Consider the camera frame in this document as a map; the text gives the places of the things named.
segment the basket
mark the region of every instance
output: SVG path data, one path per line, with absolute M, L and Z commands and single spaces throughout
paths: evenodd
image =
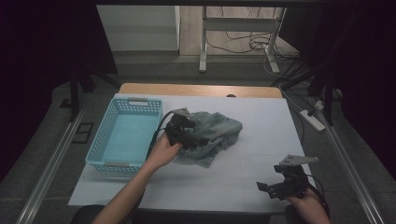
M 161 100 L 113 98 L 85 162 L 99 171 L 137 172 L 162 114 Z

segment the white tabletop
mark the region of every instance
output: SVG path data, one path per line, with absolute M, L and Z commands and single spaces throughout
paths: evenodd
M 284 177 L 275 172 L 274 165 L 288 154 L 304 155 L 285 99 L 136 94 L 115 97 L 120 96 L 161 99 L 163 113 L 187 107 L 190 112 L 220 112 L 243 124 L 235 145 L 221 151 L 209 168 L 176 157 L 160 169 L 150 179 L 140 208 L 263 214 L 284 211 L 288 203 L 270 199 L 258 190 L 256 182 L 282 182 Z M 310 175 L 308 166 L 303 167 Z M 131 175 L 104 173 L 87 164 L 69 205 L 106 204 L 129 178 Z

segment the white desk leg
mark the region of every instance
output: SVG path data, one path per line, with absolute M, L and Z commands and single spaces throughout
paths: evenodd
M 206 72 L 206 7 L 202 7 L 202 43 L 201 55 L 199 59 L 199 72 Z
M 275 22 L 274 30 L 271 33 L 271 39 L 268 43 L 268 46 L 265 47 L 265 54 L 267 55 L 268 63 L 271 66 L 272 72 L 275 74 L 279 74 L 279 68 L 277 67 L 275 57 L 274 57 L 274 45 L 275 45 L 277 33 L 279 32 L 280 25 L 282 24 L 284 15 L 285 15 L 285 8 L 281 7 L 279 12 L 276 15 L 276 22 Z

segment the human arm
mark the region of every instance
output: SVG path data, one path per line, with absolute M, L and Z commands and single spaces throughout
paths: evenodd
M 320 203 L 318 196 L 311 189 L 307 189 L 302 199 L 290 196 L 288 200 L 309 224 L 330 224 L 330 220 Z
M 152 175 L 161 167 L 169 163 L 182 147 L 180 143 L 169 145 L 166 134 L 163 134 L 155 144 L 148 159 L 137 174 L 116 196 L 105 206 L 93 221 L 99 223 L 120 223 L 134 208 Z

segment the gray cloth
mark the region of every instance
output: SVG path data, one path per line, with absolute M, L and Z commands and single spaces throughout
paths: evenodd
M 197 112 L 192 114 L 192 120 L 196 124 L 188 132 L 200 139 L 207 138 L 209 142 L 206 146 L 182 148 L 179 155 L 198 160 L 204 165 L 210 165 L 221 150 L 235 144 L 242 130 L 241 122 L 220 113 Z

